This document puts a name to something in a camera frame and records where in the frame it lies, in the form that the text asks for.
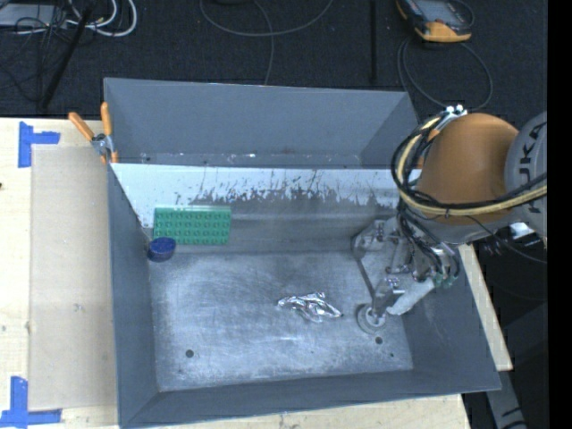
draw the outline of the blue bottle cap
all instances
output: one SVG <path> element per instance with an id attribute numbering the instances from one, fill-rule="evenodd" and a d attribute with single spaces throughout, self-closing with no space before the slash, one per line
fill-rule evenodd
<path id="1" fill-rule="evenodd" d="M 149 243 L 147 257 L 153 262 L 164 262 L 175 252 L 177 242 L 169 237 L 159 237 Z"/>

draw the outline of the gray metal panel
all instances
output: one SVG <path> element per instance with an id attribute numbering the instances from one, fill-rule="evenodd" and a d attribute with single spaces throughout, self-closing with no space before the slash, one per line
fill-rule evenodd
<path id="1" fill-rule="evenodd" d="M 149 269 L 137 216 L 108 168 L 109 240 L 120 423 L 157 393 Z"/>
<path id="2" fill-rule="evenodd" d="M 403 321 L 414 368 L 398 372 L 324 375 L 157 394 L 124 427 L 194 423 L 330 408 L 385 400 L 498 390 L 467 277 L 425 298 Z"/>
<path id="3" fill-rule="evenodd" d="M 360 165 L 372 139 L 395 147 L 416 126 L 404 92 L 111 78 L 104 88 L 123 162 Z M 389 165 L 391 152 L 367 159 Z"/>
<path id="4" fill-rule="evenodd" d="M 317 167 L 324 169 L 335 168 L 347 156 L 356 161 L 356 167 L 362 162 L 388 164 L 392 154 L 390 149 L 400 143 L 401 135 L 416 125 L 415 119 L 409 122 L 411 109 L 406 96 L 380 91 L 106 80 L 105 99 L 110 105 L 116 144 L 123 162 L 189 164 L 201 154 L 222 151 L 219 156 L 230 156 L 234 150 L 256 150 L 256 157 L 243 156 L 256 161 L 254 166 L 268 168 L 273 167 L 273 161 L 277 160 L 273 158 L 273 152 L 287 149 L 285 152 L 288 154 L 282 156 L 296 164 L 308 165 L 308 154 L 304 154 L 307 152 L 321 156 Z M 403 110 L 396 111 L 396 107 L 403 107 Z M 387 134 L 380 129 L 382 126 L 387 126 Z M 259 143 L 257 147 L 250 146 L 253 141 Z M 384 151 L 375 151 L 378 146 L 385 148 Z M 150 154 L 149 161 L 142 160 L 142 152 Z M 233 162 L 227 159 L 227 165 L 242 165 L 240 160 L 238 163 L 235 163 L 236 159 L 231 160 Z M 264 202 L 252 208 L 244 205 L 240 220 L 245 227 L 263 232 L 262 240 L 273 241 L 273 246 L 265 250 L 269 254 L 252 254 L 258 248 L 252 249 L 249 255 L 240 248 L 227 248 L 226 254 L 220 249 L 213 254 L 185 249 L 185 253 L 176 255 L 175 260 L 167 264 L 175 267 L 179 264 L 179 270 L 186 274 L 178 276 L 177 270 L 169 266 L 155 269 L 154 265 L 155 270 L 152 271 L 147 262 L 145 234 L 137 215 L 111 170 L 108 180 L 118 396 L 123 427 L 190 423 L 220 417 L 499 388 L 496 367 L 464 274 L 450 290 L 436 290 L 401 318 L 407 340 L 400 340 L 400 334 L 396 334 L 392 341 L 385 343 L 385 353 L 393 352 L 388 350 L 393 341 L 395 345 L 407 344 L 409 353 L 399 353 L 398 357 L 406 360 L 397 367 L 391 367 L 391 361 L 383 363 L 383 358 L 387 358 L 383 354 L 371 357 L 372 362 L 369 363 L 365 359 L 362 361 L 364 364 L 352 363 L 348 355 L 355 352 L 357 358 L 363 357 L 360 355 L 371 356 L 367 351 L 373 345 L 360 343 L 357 336 L 361 332 L 357 322 L 350 326 L 350 321 L 354 321 L 351 313 L 347 314 L 340 331 L 324 341 L 334 350 L 336 342 L 339 342 L 343 357 L 337 368 L 328 369 L 327 363 L 332 359 L 329 357 L 322 363 L 310 361 L 309 370 L 301 373 L 294 370 L 296 364 L 289 364 L 282 357 L 274 370 L 277 372 L 275 375 L 272 370 L 261 374 L 257 362 L 251 357 L 256 352 L 250 351 L 250 356 L 247 354 L 249 363 L 239 363 L 238 374 L 233 376 L 228 367 L 224 369 L 224 358 L 216 356 L 221 350 L 219 348 L 217 352 L 217 342 L 210 337 L 210 340 L 206 339 L 206 349 L 201 350 L 203 347 L 199 344 L 197 357 L 186 357 L 186 350 L 183 350 L 193 349 L 192 345 L 196 344 L 193 336 L 213 336 L 212 332 L 205 332 L 204 326 L 197 325 L 201 322 L 208 324 L 204 316 L 205 307 L 201 303 L 223 313 L 226 308 L 232 308 L 231 319 L 225 320 L 223 316 L 219 322 L 210 324 L 217 334 L 230 332 L 229 329 L 236 326 L 236 319 L 244 307 L 237 299 L 229 302 L 229 298 L 245 294 L 246 299 L 250 298 L 253 303 L 257 296 L 261 298 L 261 306 L 254 305 L 248 311 L 250 326 L 245 329 L 253 332 L 256 329 L 256 310 L 266 309 L 263 305 L 273 298 L 269 295 L 273 293 L 273 287 L 277 289 L 276 298 L 279 298 L 288 295 L 282 294 L 283 290 L 300 288 L 310 291 L 313 283 L 322 283 L 339 300 L 344 311 L 349 312 L 354 303 L 365 302 L 365 287 L 359 280 L 359 272 L 355 272 L 357 269 L 350 265 L 348 248 L 344 249 L 341 235 L 348 234 L 346 246 L 349 247 L 350 236 L 355 231 L 376 215 L 388 212 L 374 206 L 354 206 L 337 216 L 343 220 L 341 223 L 335 220 L 328 223 L 322 221 L 321 216 L 329 213 L 327 209 L 315 210 L 311 199 L 306 199 L 306 203 L 302 202 L 301 211 L 294 211 L 298 208 L 295 202 L 290 202 L 290 210 L 285 216 L 287 220 L 273 221 L 269 215 L 278 214 L 275 206 L 264 211 Z M 354 221 L 356 229 L 351 227 Z M 292 235 L 297 229 L 300 240 L 295 240 L 296 235 Z M 332 231 L 336 231 L 335 240 L 329 241 Z M 308 237 L 322 243 L 314 251 L 323 249 L 324 252 L 311 258 L 307 248 L 292 247 L 290 243 L 284 247 L 289 253 L 284 256 L 278 254 L 280 247 L 277 245 L 281 240 L 306 245 Z M 328 252 L 336 257 L 328 258 Z M 248 284 L 250 275 L 244 268 L 245 259 L 254 259 L 256 262 L 251 262 L 248 267 L 254 273 L 267 272 L 268 278 L 259 278 Z M 347 262 L 340 265 L 340 259 Z M 232 264 L 237 263 L 243 265 L 242 268 L 234 269 Z M 163 274 L 156 271 L 158 268 L 164 269 Z M 219 274 L 225 269 L 231 278 L 236 279 L 232 284 L 227 285 Z M 344 273 L 340 287 L 325 278 L 327 273 L 338 271 Z M 177 278 L 183 282 L 179 287 Z M 230 293 L 225 299 L 227 290 Z M 206 296 L 204 300 L 197 299 L 201 295 Z M 193 318 L 195 315 L 202 321 Z M 275 335 L 268 326 L 278 324 L 280 317 L 273 315 L 266 320 L 269 321 L 263 323 L 264 329 L 260 334 L 262 341 L 268 341 Z M 289 323 L 296 321 L 296 318 L 289 319 Z M 335 320 L 326 327 L 332 329 L 336 325 L 334 323 Z M 292 326 L 278 328 L 295 332 Z M 300 329 L 294 335 L 301 339 L 299 345 L 304 344 L 304 339 L 313 341 L 303 331 L 305 329 Z M 402 351 L 401 348 L 396 348 L 396 351 Z M 233 354 L 232 348 L 224 351 L 224 355 Z M 222 379 L 213 378 L 209 382 L 208 367 L 199 374 L 185 368 L 192 367 L 193 359 L 199 359 L 201 354 L 210 355 L 219 364 Z M 304 354 L 299 356 L 301 360 L 307 360 Z M 238 352 L 234 360 L 240 361 Z M 291 379 L 289 372 L 294 372 L 292 376 L 297 379 Z M 177 391 L 159 392 L 158 383 L 163 390 Z"/>

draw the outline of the black carpet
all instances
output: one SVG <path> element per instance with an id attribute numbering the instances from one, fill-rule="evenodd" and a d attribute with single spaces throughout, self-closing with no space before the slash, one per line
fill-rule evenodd
<path id="1" fill-rule="evenodd" d="M 64 0 L 18 1 L 63 4 Z M 74 0 L 79 9 L 85 8 L 88 1 Z M 75 28 L 47 29 L 32 35 L 17 35 L 14 27 L 3 28 L 0 115 L 64 118 L 76 111 L 86 119 L 98 119 L 104 99 L 103 79 L 119 77 L 293 87 L 405 88 L 420 121 L 440 112 L 439 104 L 462 104 L 469 111 L 480 109 L 521 128 L 547 109 L 548 0 L 461 1 L 475 16 L 473 36 L 466 43 L 470 49 L 454 44 L 428 49 L 419 37 L 412 36 L 395 0 L 254 0 L 241 4 L 134 0 L 136 29 L 122 38 L 86 30 L 52 96 L 49 86 L 55 84 L 54 75 Z M 120 27 L 126 29 L 132 15 L 126 2 L 121 8 Z M 105 17 L 110 11 L 108 0 L 98 0 L 96 16 Z M 205 14 L 234 31 L 287 33 L 273 37 L 236 35 L 217 28 Z M 409 38 L 402 65 L 421 91 L 407 78 L 403 83 L 398 69 L 400 46 Z M 485 277 L 495 268 L 501 269 L 502 275 L 496 272 L 494 278 L 504 278 L 496 289 L 489 282 L 501 324 L 518 319 L 545 298 L 545 266 L 526 266 L 510 253 L 492 261 L 482 256 L 485 254 L 480 255 Z M 523 274 L 534 276 L 523 278 Z M 543 354 L 541 358 L 546 358 L 547 364 L 547 353 Z M 540 369 L 544 383 L 547 366 Z M 526 383 L 526 379 L 516 382 Z M 538 385 L 531 388 L 539 390 Z M 518 392 L 526 402 L 526 387 Z M 534 398 L 534 410 L 529 414 L 531 420 L 540 421 L 535 423 L 538 427 L 548 427 L 547 391 L 545 394 Z"/>

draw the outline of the power cord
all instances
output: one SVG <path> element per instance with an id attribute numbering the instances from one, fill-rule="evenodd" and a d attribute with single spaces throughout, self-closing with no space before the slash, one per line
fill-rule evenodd
<path id="1" fill-rule="evenodd" d="M 418 163 L 420 152 L 416 151 L 411 159 L 409 155 L 415 145 L 429 147 L 433 142 L 429 139 L 431 130 L 436 129 L 442 123 L 442 115 L 438 115 L 432 120 L 422 124 L 416 131 L 411 133 L 398 146 L 391 159 L 391 176 L 397 185 L 400 197 L 409 206 L 422 212 L 424 215 L 449 216 L 470 216 L 494 213 L 503 209 L 520 206 L 537 198 L 546 196 L 547 185 L 534 188 L 547 179 L 547 173 L 537 176 L 527 184 L 513 189 L 506 194 L 493 200 L 481 202 L 469 202 L 460 204 L 442 203 L 431 196 L 414 190 L 409 186 L 409 175 Z"/>
<path id="2" fill-rule="evenodd" d="M 266 75 L 265 75 L 265 80 L 264 80 L 264 84 L 267 85 L 268 84 L 268 80 L 270 78 L 270 73 L 272 71 L 272 66 L 273 66 L 273 58 L 274 58 L 274 37 L 280 36 L 280 35 L 287 35 L 290 33 L 294 33 L 300 30 L 303 30 L 309 26 L 311 26 L 312 24 L 314 24 L 316 21 L 318 21 L 320 18 L 322 18 L 322 16 L 324 16 L 324 14 L 326 14 L 326 12 L 330 9 L 330 6 L 332 6 L 332 2 L 333 0 L 329 0 L 327 5 L 325 6 L 325 8 L 311 21 L 306 22 L 298 27 L 294 27 L 292 29 L 286 29 L 286 30 L 278 30 L 278 31 L 274 31 L 272 28 L 272 23 L 270 21 L 270 17 L 268 16 L 268 13 L 266 12 L 266 10 L 264 9 L 264 7 L 257 1 L 254 0 L 254 4 L 255 6 L 260 10 L 260 12 L 263 14 L 263 16 L 265 17 L 266 20 L 266 25 L 268 26 L 268 31 L 267 32 L 243 32 L 243 31 L 239 31 L 239 30 L 234 30 L 234 29 L 229 29 L 227 27 L 224 27 L 223 25 L 215 22 L 207 13 L 205 10 L 205 5 L 204 5 L 204 0 L 199 0 L 199 8 L 201 13 L 203 14 L 203 17 L 210 22 L 212 25 L 214 25 L 216 28 L 225 31 L 227 33 L 231 33 L 232 35 L 238 35 L 238 36 L 242 36 L 242 37 L 254 37 L 254 38 L 261 38 L 261 37 L 269 37 L 270 38 L 270 59 L 268 61 L 268 68 L 266 70 Z"/>
<path id="3" fill-rule="evenodd" d="M 86 24 L 85 28 L 89 29 L 89 30 L 93 30 L 97 34 L 103 35 L 105 37 L 119 38 L 119 37 L 126 37 L 127 35 L 130 35 L 133 32 L 133 30 L 135 30 L 135 28 L 137 27 L 137 23 L 138 23 L 137 6 L 135 5 L 135 2 L 133 0 L 126 0 L 129 4 L 129 8 L 130 8 L 130 12 L 131 12 L 131 24 L 127 29 L 118 30 L 118 31 L 101 30 L 102 27 L 111 24 L 115 20 L 115 17 L 117 16 L 117 13 L 118 13 L 116 0 L 110 0 L 110 1 L 112 3 L 112 6 L 113 6 L 113 11 L 112 11 L 111 16 L 109 16 L 106 20 L 103 20 L 103 21 L 97 20 L 97 21 L 88 22 Z M 71 7 L 71 10 L 75 14 L 75 16 L 78 18 L 78 20 L 75 21 L 72 19 L 68 19 L 68 20 L 66 20 L 66 22 L 73 24 L 73 25 L 78 25 L 80 23 L 80 21 L 79 21 L 80 16 L 81 16 L 80 11 L 75 7 L 73 0 L 67 0 L 67 2 L 69 4 L 69 6 Z"/>
<path id="4" fill-rule="evenodd" d="M 324 16 L 326 14 L 326 12 L 330 9 L 330 6 L 332 6 L 333 0 L 330 0 L 327 5 L 325 6 L 325 8 L 311 21 L 306 22 L 305 24 L 302 24 L 298 27 L 294 27 L 292 29 L 286 29 L 286 30 L 277 30 L 277 31 L 267 31 L 267 32 L 243 32 L 243 31 L 238 31 L 238 30 L 234 30 L 234 29 L 229 29 L 227 27 L 224 27 L 223 25 L 219 24 L 218 22 L 213 21 L 210 16 L 206 13 L 205 11 L 205 6 L 204 6 L 204 0 L 199 0 L 199 8 L 201 13 L 203 14 L 203 17 L 209 21 L 211 24 L 213 24 L 216 28 L 223 30 L 225 32 L 231 33 L 233 35 L 241 35 L 242 37 L 276 37 L 279 35 L 287 35 L 289 33 L 294 33 L 303 29 L 306 29 L 308 27 L 310 27 L 312 24 L 314 24 L 315 22 L 319 21 L 322 16 Z"/>
<path id="5" fill-rule="evenodd" d="M 447 0 L 447 1 L 451 1 L 451 2 L 456 2 L 458 4 L 463 5 L 467 12 L 470 14 L 470 22 L 467 24 L 467 26 L 470 28 L 475 24 L 475 13 L 473 12 L 473 9 L 466 4 L 465 2 L 461 1 L 461 0 Z M 406 37 L 400 44 L 400 47 L 398 48 L 398 53 L 397 53 L 397 68 L 398 68 L 398 74 L 400 77 L 400 82 L 401 82 L 401 86 L 407 90 L 407 82 L 406 79 L 409 83 L 411 83 L 411 85 L 413 86 L 413 88 L 419 92 L 423 97 L 425 97 L 427 100 L 433 102 L 434 104 L 438 105 L 440 108 L 446 108 L 448 104 L 443 103 L 442 101 L 430 96 L 427 92 L 425 92 L 423 90 L 423 88 L 421 88 L 421 86 L 413 79 L 413 75 L 408 67 L 408 48 L 409 45 L 411 44 L 411 41 L 413 39 L 413 36 L 408 36 Z M 489 102 L 491 101 L 492 98 L 492 91 L 493 91 L 493 84 L 492 84 L 492 75 L 488 69 L 488 67 L 486 66 L 486 64 L 484 63 L 484 60 L 482 59 L 482 57 L 480 55 L 478 55 L 475 50 L 473 48 L 471 48 L 466 42 L 459 42 L 459 43 L 452 43 L 452 45 L 460 45 L 461 47 L 463 47 L 464 49 L 466 49 L 475 59 L 476 61 L 479 63 L 479 65 L 481 66 L 481 68 L 483 69 L 486 78 L 487 78 L 487 86 L 488 86 L 488 94 L 486 96 L 486 99 L 478 106 L 472 107 L 472 110 L 480 110 L 482 108 L 485 108 Z"/>

